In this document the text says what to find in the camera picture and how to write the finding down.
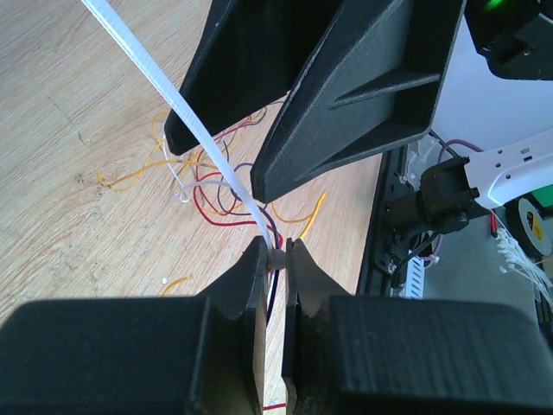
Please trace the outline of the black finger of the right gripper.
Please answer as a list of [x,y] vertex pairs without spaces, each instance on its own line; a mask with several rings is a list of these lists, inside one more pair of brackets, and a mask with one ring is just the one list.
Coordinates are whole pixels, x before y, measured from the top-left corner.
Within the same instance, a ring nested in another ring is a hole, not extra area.
[[340,1],[214,1],[180,94],[211,135],[289,93],[300,114],[329,75]]
[[307,58],[251,169],[274,201],[321,174],[422,137],[462,1],[345,1]]

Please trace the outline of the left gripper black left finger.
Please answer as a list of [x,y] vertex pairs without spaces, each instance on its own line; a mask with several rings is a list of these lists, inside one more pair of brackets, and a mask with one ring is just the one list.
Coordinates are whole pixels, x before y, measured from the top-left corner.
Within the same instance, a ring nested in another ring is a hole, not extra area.
[[259,414],[269,250],[191,297],[25,303],[1,327],[4,414]]

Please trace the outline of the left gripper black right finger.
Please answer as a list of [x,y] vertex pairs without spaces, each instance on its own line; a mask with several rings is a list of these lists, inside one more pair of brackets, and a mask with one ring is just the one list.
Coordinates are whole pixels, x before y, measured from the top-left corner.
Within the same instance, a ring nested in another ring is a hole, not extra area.
[[289,414],[549,414],[552,353],[497,303],[353,296],[286,245]]

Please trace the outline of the white zip tie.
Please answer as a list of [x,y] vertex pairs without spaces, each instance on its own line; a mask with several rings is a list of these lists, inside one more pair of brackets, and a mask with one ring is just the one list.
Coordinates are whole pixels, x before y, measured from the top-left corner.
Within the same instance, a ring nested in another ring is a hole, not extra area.
[[159,92],[180,120],[192,132],[193,136],[202,146],[203,150],[211,157],[217,169],[226,179],[232,190],[245,203],[252,219],[257,223],[262,232],[269,253],[267,267],[270,270],[282,270],[285,268],[285,253],[276,249],[270,240],[270,234],[264,216],[256,202],[246,190],[244,184],[238,178],[223,153],[214,142],[207,128],[200,121],[194,110],[180,95],[177,88],[169,80],[168,76],[157,65],[155,60],[144,48],[143,44],[135,37],[119,14],[107,1],[84,1],[83,5],[96,18],[105,31],[126,53],[136,67],[142,72],[148,82]]

